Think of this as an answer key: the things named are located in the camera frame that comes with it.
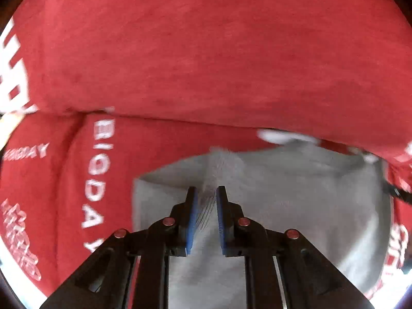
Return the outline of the grey fleece small garment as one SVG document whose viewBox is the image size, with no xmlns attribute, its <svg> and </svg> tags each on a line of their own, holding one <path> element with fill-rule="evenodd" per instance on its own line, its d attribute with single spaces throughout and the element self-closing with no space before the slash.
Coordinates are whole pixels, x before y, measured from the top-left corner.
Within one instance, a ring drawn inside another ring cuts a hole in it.
<svg viewBox="0 0 412 309">
<path fill-rule="evenodd" d="M 244 261 L 219 243 L 215 191 L 274 231 L 295 228 L 360 291 L 377 283 L 390 237 L 392 204 L 380 161 L 347 156 L 306 142 L 256 152 L 212 149 L 136 179 L 133 229 L 147 229 L 198 190 L 192 253 L 171 259 L 171 308 L 244 308 Z"/>
</svg>

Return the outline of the red blanket with white lettering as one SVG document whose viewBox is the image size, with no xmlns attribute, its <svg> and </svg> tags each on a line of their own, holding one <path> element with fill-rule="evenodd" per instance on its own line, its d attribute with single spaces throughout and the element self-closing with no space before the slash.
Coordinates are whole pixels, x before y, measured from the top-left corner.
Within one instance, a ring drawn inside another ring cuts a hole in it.
<svg viewBox="0 0 412 309">
<path fill-rule="evenodd" d="M 39 308 L 136 179 L 212 149 L 306 142 L 380 161 L 381 275 L 411 286 L 411 0 L 1 0 L 1 288 Z"/>
</svg>

